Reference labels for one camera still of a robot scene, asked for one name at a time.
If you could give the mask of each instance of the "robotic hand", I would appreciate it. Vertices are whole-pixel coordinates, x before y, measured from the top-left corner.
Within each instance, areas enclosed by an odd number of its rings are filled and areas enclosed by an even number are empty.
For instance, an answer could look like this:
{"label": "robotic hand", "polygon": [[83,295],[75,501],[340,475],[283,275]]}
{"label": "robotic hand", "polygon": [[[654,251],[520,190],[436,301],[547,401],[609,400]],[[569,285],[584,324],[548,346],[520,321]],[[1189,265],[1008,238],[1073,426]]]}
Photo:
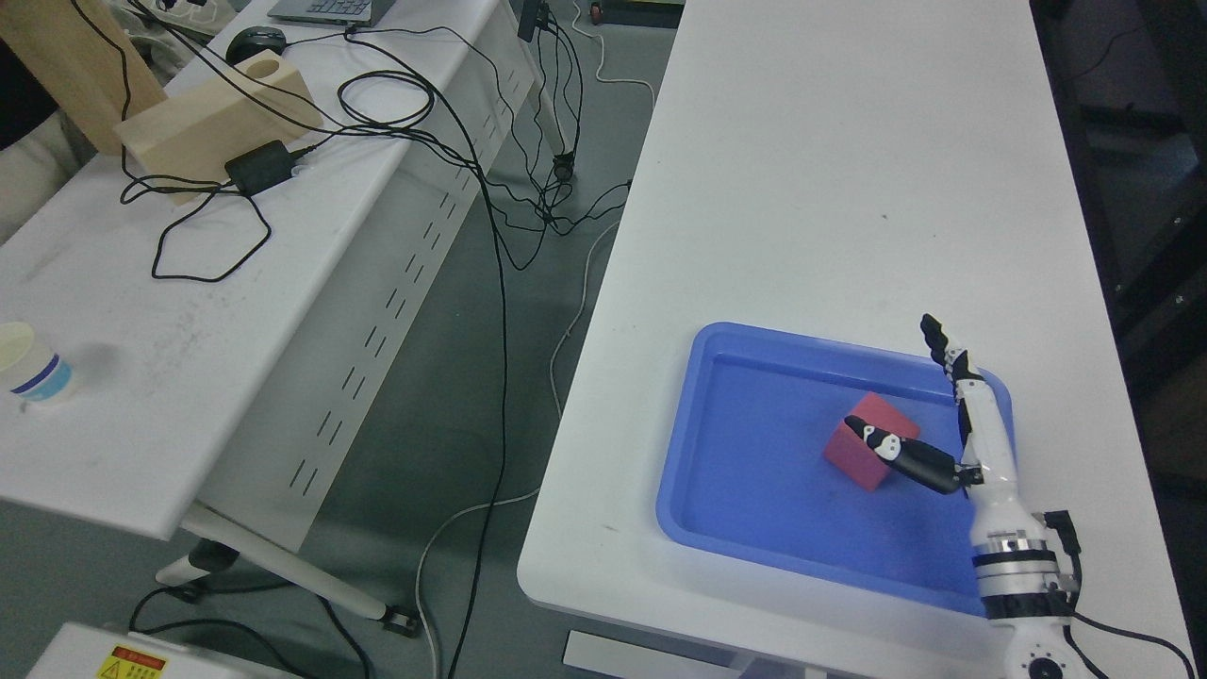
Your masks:
{"label": "robotic hand", "polygon": [[973,568],[985,616],[1011,630],[1003,666],[1005,679],[1086,679],[1085,666],[1063,637],[1071,609],[1056,555],[1044,526],[1019,499],[1010,439],[993,390],[978,374],[968,351],[943,333],[929,314],[922,333],[931,358],[955,390],[963,460],[921,441],[902,439],[858,417],[846,425],[885,464],[939,493],[964,488],[975,507],[969,533]]}

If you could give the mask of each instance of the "white desk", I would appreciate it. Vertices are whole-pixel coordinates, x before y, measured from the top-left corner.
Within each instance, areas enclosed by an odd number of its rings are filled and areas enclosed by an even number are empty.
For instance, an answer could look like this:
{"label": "white desk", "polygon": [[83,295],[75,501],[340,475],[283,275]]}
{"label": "white desk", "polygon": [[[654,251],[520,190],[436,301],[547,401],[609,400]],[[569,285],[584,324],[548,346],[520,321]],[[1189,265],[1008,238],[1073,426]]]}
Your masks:
{"label": "white desk", "polygon": [[[269,23],[270,6],[257,0],[244,10],[215,48]],[[495,60],[505,100],[521,110],[535,71],[507,2],[398,2],[378,28],[439,25]],[[290,40],[338,33],[282,29]],[[512,123],[490,66],[448,33],[362,39],[445,93],[489,166]],[[340,82],[396,68],[339,37],[291,47],[285,57],[315,103],[338,117]],[[194,62],[169,93],[210,76]],[[381,119],[422,103],[418,90],[379,83],[350,98]],[[467,153],[439,104],[421,127]],[[296,550],[477,182],[416,144],[333,140],[295,178],[256,197],[273,238],[229,279],[209,285],[151,279],[159,232],[192,204],[174,207],[152,195],[122,206],[124,183],[115,158],[98,158],[0,247],[0,316],[31,322],[83,379],[54,409],[0,402],[0,498],[161,539],[186,510],[194,526],[218,521],[193,505],[199,498],[255,534],[244,538],[270,542],[260,546]],[[225,270],[261,229],[241,198],[217,199],[174,232],[161,271]]]}
{"label": "white desk", "polygon": [[[692,0],[519,561],[552,608],[844,674],[998,677],[979,617],[671,542],[692,339],[729,320],[925,356],[1013,396],[1024,499],[1067,508],[1079,607],[1189,651],[1026,2]],[[1167,651],[1078,626],[1112,677]]]}

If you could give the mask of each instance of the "paper cup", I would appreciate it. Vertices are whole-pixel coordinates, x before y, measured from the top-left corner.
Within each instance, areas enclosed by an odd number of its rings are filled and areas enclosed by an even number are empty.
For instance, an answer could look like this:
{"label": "paper cup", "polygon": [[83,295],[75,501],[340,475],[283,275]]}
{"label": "paper cup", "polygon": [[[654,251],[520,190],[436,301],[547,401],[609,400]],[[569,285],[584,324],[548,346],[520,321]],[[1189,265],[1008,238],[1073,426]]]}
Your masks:
{"label": "paper cup", "polygon": [[78,387],[71,367],[39,341],[28,322],[0,323],[0,391],[40,404],[63,402]]}

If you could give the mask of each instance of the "red foam block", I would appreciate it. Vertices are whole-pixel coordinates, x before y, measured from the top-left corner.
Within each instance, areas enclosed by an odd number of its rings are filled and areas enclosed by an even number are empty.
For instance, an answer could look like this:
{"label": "red foam block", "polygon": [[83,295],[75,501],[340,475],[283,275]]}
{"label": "red foam block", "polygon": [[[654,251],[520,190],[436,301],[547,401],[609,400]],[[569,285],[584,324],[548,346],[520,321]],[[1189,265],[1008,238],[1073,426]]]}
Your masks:
{"label": "red foam block", "polygon": [[[914,421],[876,394],[864,397],[851,415],[905,439],[917,439],[921,433]],[[880,462],[876,453],[844,422],[838,423],[822,456],[868,492],[875,491],[885,476],[888,476],[888,466]]]}

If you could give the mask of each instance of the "blue plastic tray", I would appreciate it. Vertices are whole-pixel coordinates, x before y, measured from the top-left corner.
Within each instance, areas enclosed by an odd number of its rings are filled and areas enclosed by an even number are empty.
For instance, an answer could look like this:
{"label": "blue plastic tray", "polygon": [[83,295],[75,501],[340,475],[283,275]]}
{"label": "blue plastic tray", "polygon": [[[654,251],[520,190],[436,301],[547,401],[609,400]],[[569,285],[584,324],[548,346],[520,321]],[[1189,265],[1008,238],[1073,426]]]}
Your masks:
{"label": "blue plastic tray", "polygon": [[[1010,397],[985,373],[1011,423]],[[981,616],[973,508],[890,474],[873,493],[822,457],[868,392],[962,456],[939,367],[815,336],[717,322],[696,334],[658,493],[675,542]]]}

